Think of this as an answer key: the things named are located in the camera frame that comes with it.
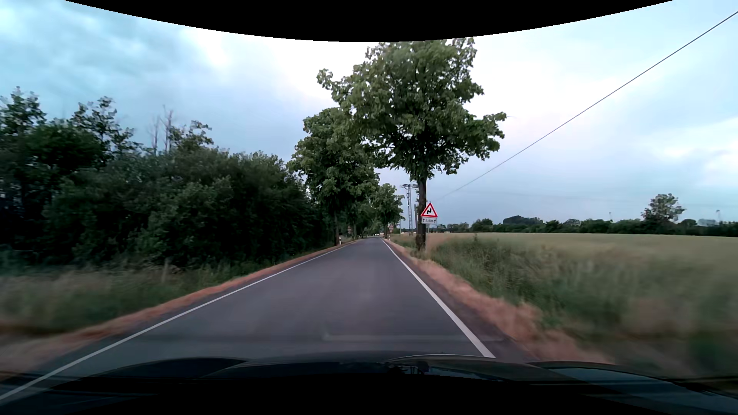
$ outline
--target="road edge line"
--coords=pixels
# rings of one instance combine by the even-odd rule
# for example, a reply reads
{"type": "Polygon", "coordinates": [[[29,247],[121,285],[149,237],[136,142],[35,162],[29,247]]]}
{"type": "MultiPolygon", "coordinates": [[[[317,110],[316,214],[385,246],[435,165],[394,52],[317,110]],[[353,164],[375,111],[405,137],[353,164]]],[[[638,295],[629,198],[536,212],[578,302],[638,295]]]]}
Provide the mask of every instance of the road edge line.
{"type": "Polygon", "coordinates": [[[469,341],[472,342],[472,344],[477,348],[477,350],[482,354],[482,356],[494,358],[494,354],[492,354],[492,352],[489,351],[487,346],[484,346],[484,343],[482,343],[482,341],[479,340],[479,337],[477,337],[477,335],[475,335],[472,332],[472,330],[470,330],[469,327],[467,327],[466,324],[464,324],[463,321],[461,321],[461,319],[453,311],[451,311],[451,309],[446,305],[446,303],[444,303],[435,294],[435,292],[433,292],[433,290],[430,289],[430,287],[427,284],[425,284],[425,282],[420,277],[418,277],[418,274],[416,274],[415,271],[413,271],[413,269],[410,268],[405,263],[405,261],[403,261],[402,258],[400,258],[399,255],[397,255],[395,250],[393,250],[392,247],[387,242],[384,241],[384,239],[382,239],[382,243],[384,243],[384,245],[387,247],[387,249],[390,250],[390,252],[395,256],[395,258],[397,258],[397,260],[400,261],[405,266],[405,268],[407,268],[407,270],[410,271],[411,274],[413,274],[413,277],[415,277],[415,279],[420,283],[420,285],[422,285],[423,288],[425,288],[425,290],[428,291],[428,294],[430,294],[430,296],[433,297],[435,302],[438,303],[438,305],[441,306],[442,309],[444,309],[446,314],[449,317],[451,317],[451,320],[453,320],[453,322],[456,323],[456,326],[466,335],[466,338],[468,338],[469,341]]]}
{"type": "Polygon", "coordinates": [[[80,357],[79,359],[76,359],[76,360],[74,360],[74,361],[72,361],[72,362],[70,362],[70,363],[67,363],[67,364],[66,364],[66,365],[64,365],[64,366],[61,366],[60,368],[54,369],[54,370],[52,370],[51,372],[49,372],[49,373],[47,373],[47,374],[45,374],[45,375],[42,375],[42,376],[40,376],[40,377],[37,377],[37,378],[35,378],[34,380],[31,380],[31,381],[29,381],[28,383],[25,383],[25,384],[23,384],[23,385],[20,385],[19,387],[15,388],[15,389],[12,389],[12,390],[10,390],[10,391],[8,391],[8,392],[5,392],[4,394],[0,395],[0,401],[2,401],[3,399],[5,399],[5,398],[7,398],[7,397],[11,397],[11,396],[12,396],[12,395],[14,395],[14,394],[17,394],[18,392],[20,392],[20,391],[23,391],[23,390],[25,390],[25,389],[27,389],[27,388],[29,388],[29,387],[31,387],[31,386],[33,386],[33,385],[35,385],[36,383],[39,383],[39,382],[41,382],[42,380],[46,380],[46,379],[49,379],[49,378],[50,378],[50,377],[52,377],[52,376],[55,376],[56,374],[60,374],[60,373],[61,373],[62,371],[65,371],[65,370],[67,370],[68,368],[71,368],[71,367],[73,367],[73,366],[76,366],[77,364],[79,364],[79,363],[82,363],[82,362],[84,362],[85,360],[88,360],[88,359],[89,359],[89,358],[91,358],[91,357],[95,357],[95,356],[97,356],[97,355],[99,355],[99,354],[103,353],[104,351],[108,351],[108,350],[110,350],[110,349],[114,348],[115,346],[119,346],[119,345],[121,345],[121,344],[123,344],[123,343],[125,343],[125,342],[127,342],[127,341],[129,341],[129,340],[131,340],[131,339],[134,339],[135,337],[139,337],[140,335],[143,335],[144,333],[150,332],[151,330],[155,329],[156,327],[160,327],[160,326],[163,326],[163,325],[165,325],[166,323],[169,323],[169,322],[170,322],[170,321],[172,321],[172,320],[175,320],[175,319],[177,319],[177,318],[180,318],[180,317],[181,317],[181,316],[183,316],[183,315],[187,315],[187,314],[190,314],[191,312],[193,312],[193,311],[195,311],[195,310],[197,310],[197,309],[201,309],[202,307],[204,307],[204,306],[206,306],[206,305],[208,305],[208,304],[212,304],[212,303],[215,303],[216,301],[218,301],[218,300],[221,300],[222,298],[226,298],[226,297],[228,297],[228,296],[229,296],[229,295],[231,295],[231,294],[235,294],[235,293],[237,293],[237,292],[239,292],[239,291],[241,291],[241,290],[243,290],[243,289],[249,288],[249,287],[250,287],[250,286],[252,286],[252,285],[256,285],[256,284],[259,284],[259,283],[260,283],[260,282],[262,282],[262,281],[266,281],[266,280],[270,279],[271,277],[274,277],[274,276],[276,276],[276,275],[279,275],[279,274],[281,274],[282,272],[285,272],[285,271],[289,271],[289,270],[291,270],[292,268],[295,268],[295,267],[299,267],[299,266],[300,266],[300,265],[302,265],[302,264],[307,264],[308,262],[310,262],[310,261],[312,261],[312,260],[314,260],[314,259],[318,259],[318,258],[320,258],[320,257],[322,257],[322,256],[328,255],[329,253],[334,253],[334,252],[336,252],[336,251],[338,251],[338,250],[341,250],[341,249],[343,249],[344,247],[347,247],[347,246],[348,246],[349,244],[351,244],[351,243],[349,242],[349,243],[347,243],[347,244],[343,244],[343,246],[341,246],[341,247],[338,247],[338,248],[336,248],[336,249],[334,249],[334,250],[329,250],[329,251],[328,251],[327,253],[322,253],[322,254],[320,254],[320,255],[318,255],[318,256],[314,256],[313,258],[310,258],[310,259],[308,259],[308,260],[306,260],[306,261],[300,262],[299,264],[295,264],[295,265],[291,266],[290,268],[285,268],[284,270],[281,270],[281,271],[279,271],[279,272],[275,272],[274,274],[271,274],[271,275],[269,275],[268,277],[262,278],[262,279],[261,279],[261,280],[259,280],[259,281],[254,281],[254,282],[252,282],[251,284],[248,284],[248,285],[246,285],[246,286],[244,286],[244,287],[241,287],[241,288],[238,288],[238,289],[234,289],[233,291],[231,291],[231,292],[229,292],[229,293],[227,293],[227,294],[221,295],[220,297],[214,298],[214,299],[212,299],[212,300],[210,300],[210,301],[208,301],[208,302],[206,302],[206,303],[200,304],[199,306],[195,306],[195,307],[193,307],[193,308],[191,308],[191,309],[188,309],[188,310],[186,310],[186,311],[183,311],[183,312],[181,312],[181,313],[179,313],[179,314],[177,314],[177,315],[175,315],[175,316],[173,316],[173,317],[170,317],[170,318],[168,318],[168,319],[166,319],[166,320],[164,320],[164,321],[160,321],[160,322],[158,322],[158,323],[154,324],[154,325],[153,325],[153,326],[151,326],[151,327],[148,327],[148,328],[146,328],[146,329],[143,329],[143,330],[141,330],[140,332],[137,332],[137,333],[133,333],[132,335],[130,335],[130,336],[128,336],[128,337],[126,337],[126,338],[124,338],[124,339],[118,340],[118,341],[117,341],[117,342],[115,342],[115,343],[112,343],[112,344],[110,344],[110,345],[107,345],[107,346],[103,347],[103,348],[102,348],[102,349],[100,349],[100,350],[97,350],[97,351],[93,351],[92,353],[90,353],[90,354],[87,354],[86,356],[82,356],[82,357],[80,357]]]}

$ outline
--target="cloud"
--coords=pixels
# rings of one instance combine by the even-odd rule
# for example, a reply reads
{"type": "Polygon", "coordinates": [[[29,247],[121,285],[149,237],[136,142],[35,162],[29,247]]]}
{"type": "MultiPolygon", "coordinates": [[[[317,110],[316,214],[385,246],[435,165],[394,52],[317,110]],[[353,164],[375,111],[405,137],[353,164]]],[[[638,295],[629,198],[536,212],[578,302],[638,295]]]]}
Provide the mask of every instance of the cloud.
{"type": "MultiPolygon", "coordinates": [[[[587,108],[732,12],[730,1],[669,2],[555,27],[476,38],[467,108],[504,111],[489,160],[439,175],[428,195],[442,222],[637,217],[674,193],[688,216],[738,219],[738,20],[729,21],[462,191],[440,199],[587,108]]],[[[162,105],[213,127],[233,151],[289,158],[302,120],[336,105],[317,72],[348,75],[371,44],[297,41],[183,27],[55,0],[0,4],[0,95],[16,85],[52,115],[113,97],[146,141],[162,105]]],[[[399,188],[403,171],[382,169],[399,188]]]]}

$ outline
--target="road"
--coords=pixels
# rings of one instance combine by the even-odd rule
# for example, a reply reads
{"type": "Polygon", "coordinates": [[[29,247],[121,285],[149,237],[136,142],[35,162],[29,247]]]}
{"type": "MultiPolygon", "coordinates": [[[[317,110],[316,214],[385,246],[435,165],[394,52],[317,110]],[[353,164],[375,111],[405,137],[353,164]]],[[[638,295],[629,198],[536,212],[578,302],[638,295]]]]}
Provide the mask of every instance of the road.
{"type": "Polygon", "coordinates": [[[467,326],[469,317],[464,323],[464,314],[458,317],[436,295],[437,287],[427,287],[382,239],[361,239],[250,281],[231,295],[136,337],[107,340],[44,370],[49,373],[80,357],[82,361],[55,376],[82,377],[181,357],[255,359],[327,351],[419,351],[524,360],[509,339],[479,322],[467,326]],[[483,333],[474,333],[475,327],[483,333]]]}

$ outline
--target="power line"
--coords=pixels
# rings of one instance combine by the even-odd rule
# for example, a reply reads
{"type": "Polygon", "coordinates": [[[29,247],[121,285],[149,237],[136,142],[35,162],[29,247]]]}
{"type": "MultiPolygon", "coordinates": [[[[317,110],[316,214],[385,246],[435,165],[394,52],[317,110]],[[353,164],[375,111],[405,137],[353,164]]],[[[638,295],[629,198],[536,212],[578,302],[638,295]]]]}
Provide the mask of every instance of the power line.
{"type": "Polygon", "coordinates": [[[456,189],[456,190],[453,190],[453,191],[450,191],[449,193],[446,193],[446,194],[444,194],[443,196],[439,197],[439,199],[443,199],[444,197],[446,197],[446,196],[450,195],[451,193],[454,193],[454,192],[456,192],[456,191],[459,191],[459,190],[460,190],[460,189],[462,189],[462,188],[465,188],[465,187],[466,187],[466,186],[468,186],[468,185],[471,185],[471,184],[472,184],[473,182],[476,182],[476,181],[477,181],[478,179],[480,179],[480,178],[481,178],[482,176],[485,176],[485,175],[487,175],[487,173],[489,173],[490,171],[493,171],[493,170],[494,170],[495,168],[498,168],[498,167],[500,167],[501,165],[503,165],[503,164],[507,163],[508,161],[510,161],[510,160],[511,160],[511,159],[512,159],[513,157],[515,157],[515,156],[517,156],[518,154],[520,154],[520,153],[524,152],[525,150],[528,150],[528,149],[529,149],[530,147],[533,147],[533,145],[534,145],[534,144],[536,144],[536,143],[538,143],[538,142],[539,142],[540,140],[543,140],[544,138],[546,138],[546,137],[548,137],[549,135],[553,134],[553,133],[554,133],[554,132],[555,132],[556,130],[558,130],[559,128],[561,128],[561,127],[563,127],[563,126],[567,125],[567,124],[568,124],[568,123],[569,123],[569,122],[570,122],[571,120],[573,120],[574,118],[577,118],[577,117],[578,117],[579,115],[582,115],[582,114],[584,114],[584,113],[585,113],[585,112],[586,112],[586,111],[587,111],[588,109],[590,109],[590,108],[594,107],[595,105],[597,105],[597,104],[599,104],[600,102],[602,102],[602,101],[603,101],[603,100],[604,100],[605,98],[607,98],[607,97],[609,97],[610,95],[612,95],[612,94],[616,93],[617,91],[621,90],[621,89],[622,89],[622,88],[623,88],[624,86],[626,86],[627,84],[629,84],[629,83],[633,82],[634,80],[638,79],[638,78],[639,78],[639,77],[640,77],[641,75],[643,75],[644,73],[646,73],[646,72],[650,71],[651,69],[655,68],[655,67],[656,67],[656,65],[660,64],[661,62],[664,62],[664,61],[665,61],[666,59],[669,59],[669,58],[671,58],[671,57],[672,57],[672,56],[673,56],[674,54],[676,54],[676,53],[677,53],[677,52],[679,52],[680,50],[684,49],[685,47],[689,46],[690,44],[692,44],[692,42],[696,41],[697,39],[699,39],[699,38],[703,37],[703,36],[704,36],[704,35],[706,35],[706,34],[707,34],[708,32],[710,32],[711,30],[713,30],[713,29],[714,29],[715,27],[718,27],[718,26],[720,26],[721,24],[725,23],[726,21],[728,21],[728,19],[730,19],[731,17],[735,16],[736,14],[738,14],[738,11],[736,11],[735,13],[731,14],[730,16],[728,16],[728,17],[724,18],[724,19],[723,19],[723,20],[722,20],[722,21],[721,21],[720,23],[718,23],[718,24],[714,25],[713,27],[711,27],[711,28],[707,29],[707,30],[706,30],[706,31],[705,31],[705,32],[704,32],[703,34],[701,34],[701,35],[697,36],[696,38],[692,39],[691,41],[689,41],[689,42],[688,42],[687,44],[685,44],[685,45],[684,45],[684,46],[682,46],[681,48],[679,48],[679,49],[675,50],[674,52],[670,53],[670,54],[669,54],[669,56],[666,56],[666,57],[665,57],[664,59],[661,59],[661,60],[660,60],[659,62],[656,62],[655,64],[653,64],[653,66],[651,66],[650,68],[648,68],[648,69],[646,69],[645,71],[641,72],[641,73],[640,73],[640,74],[638,74],[638,76],[636,76],[635,78],[633,78],[633,79],[631,79],[631,80],[627,81],[627,82],[626,82],[626,83],[624,83],[624,84],[623,84],[622,86],[620,86],[619,88],[617,88],[617,89],[616,89],[615,91],[612,91],[611,93],[609,93],[609,94],[605,95],[605,96],[604,96],[603,98],[601,98],[601,99],[600,99],[599,101],[597,101],[597,102],[595,102],[594,104],[592,104],[592,105],[588,106],[588,107],[587,107],[587,108],[586,108],[586,109],[585,109],[584,111],[582,111],[582,112],[578,113],[577,115],[573,116],[573,117],[572,117],[572,118],[570,118],[570,119],[569,119],[569,120],[568,120],[567,122],[565,122],[565,123],[563,123],[562,125],[560,125],[560,126],[558,126],[558,127],[554,128],[554,129],[553,129],[553,130],[552,130],[551,132],[549,132],[549,133],[548,133],[548,134],[546,134],[545,136],[543,136],[543,137],[539,138],[538,140],[535,140],[535,141],[533,141],[533,142],[532,142],[531,144],[529,144],[529,145],[528,145],[527,147],[525,147],[525,148],[524,148],[523,150],[520,150],[520,151],[518,151],[517,153],[513,154],[512,156],[510,156],[510,157],[508,157],[507,159],[505,159],[504,161],[502,161],[502,162],[501,162],[500,164],[498,164],[498,165],[494,166],[493,168],[490,168],[490,169],[489,169],[488,171],[484,172],[483,174],[481,174],[481,175],[480,175],[480,176],[478,176],[477,178],[473,179],[473,180],[472,180],[471,182],[468,182],[468,183],[466,183],[465,185],[461,186],[460,188],[458,188],[458,189],[456,189]]]}

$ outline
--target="warning sign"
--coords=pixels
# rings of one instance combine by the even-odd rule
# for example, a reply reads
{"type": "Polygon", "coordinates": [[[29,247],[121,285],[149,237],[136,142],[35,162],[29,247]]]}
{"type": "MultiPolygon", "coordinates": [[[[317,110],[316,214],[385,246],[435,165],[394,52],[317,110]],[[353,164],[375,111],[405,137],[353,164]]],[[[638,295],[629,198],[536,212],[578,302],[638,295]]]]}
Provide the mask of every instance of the warning sign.
{"type": "Polygon", "coordinates": [[[433,203],[428,202],[428,206],[425,207],[425,210],[423,210],[423,213],[421,213],[420,216],[424,218],[438,218],[438,214],[435,212],[433,203]]]}

